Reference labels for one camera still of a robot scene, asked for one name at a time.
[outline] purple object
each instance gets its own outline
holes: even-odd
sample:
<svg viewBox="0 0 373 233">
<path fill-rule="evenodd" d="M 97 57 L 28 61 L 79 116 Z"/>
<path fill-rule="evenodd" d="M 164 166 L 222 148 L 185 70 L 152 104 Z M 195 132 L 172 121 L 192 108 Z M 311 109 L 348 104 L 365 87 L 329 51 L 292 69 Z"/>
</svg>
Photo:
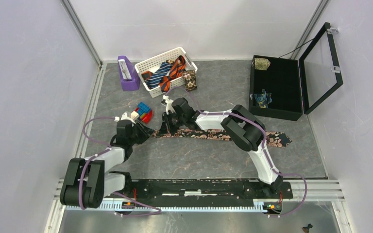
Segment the purple object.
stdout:
<svg viewBox="0 0 373 233">
<path fill-rule="evenodd" d="M 141 79 L 135 70 L 135 66 L 128 60 L 126 56 L 118 57 L 118 69 L 121 78 L 122 90 L 136 91 L 139 89 Z"/>
</svg>

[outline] black metal base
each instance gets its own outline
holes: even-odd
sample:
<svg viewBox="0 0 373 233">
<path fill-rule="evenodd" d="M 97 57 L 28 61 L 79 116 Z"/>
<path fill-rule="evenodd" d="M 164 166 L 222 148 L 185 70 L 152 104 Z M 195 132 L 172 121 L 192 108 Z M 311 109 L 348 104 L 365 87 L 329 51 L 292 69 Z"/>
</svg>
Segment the black metal base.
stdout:
<svg viewBox="0 0 373 233">
<path fill-rule="evenodd" d="M 289 182 L 282 182 L 272 193 L 265 184 L 251 179 L 140 179 L 132 180 L 131 187 L 136 189 L 137 201 L 160 207 L 253 206 L 253 199 L 279 199 L 280 191 L 284 199 L 293 198 Z M 190 191 L 213 196 L 189 196 Z"/>
</svg>

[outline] basket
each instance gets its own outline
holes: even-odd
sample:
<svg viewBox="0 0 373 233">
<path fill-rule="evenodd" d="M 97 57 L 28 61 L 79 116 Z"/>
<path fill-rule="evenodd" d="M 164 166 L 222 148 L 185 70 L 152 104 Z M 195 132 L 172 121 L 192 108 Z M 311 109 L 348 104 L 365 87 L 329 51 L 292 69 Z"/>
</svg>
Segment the basket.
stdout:
<svg viewBox="0 0 373 233">
<path fill-rule="evenodd" d="M 194 70 L 195 72 L 198 70 L 197 66 L 191 61 L 191 59 L 187 55 L 187 52 L 185 52 L 185 50 L 182 47 L 177 47 L 173 50 L 169 50 L 168 52 L 162 53 L 158 56 L 142 61 L 135 65 L 135 70 L 138 73 L 138 76 L 141 79 L 142 84 L 144 85 L 145 89 L 147 89 L 152 98 L 162 95 L 164 94 L 164 92 L 161 91 L 160 86 L 155 87 L 153 89 L 149 89 L 144 79 L 142 78 L 142 73 L 147 70 L 155 72 L 159 69 L 163 62 L 169 59 L 175 60 L 180 55 L 184 56 L 185 58 L 185 70 Z M 184 85 L 184 80 L 182 79 L 182 77 L 176 78 L 171 81 L 171 87 L 182 85 Z"/>
</svg>

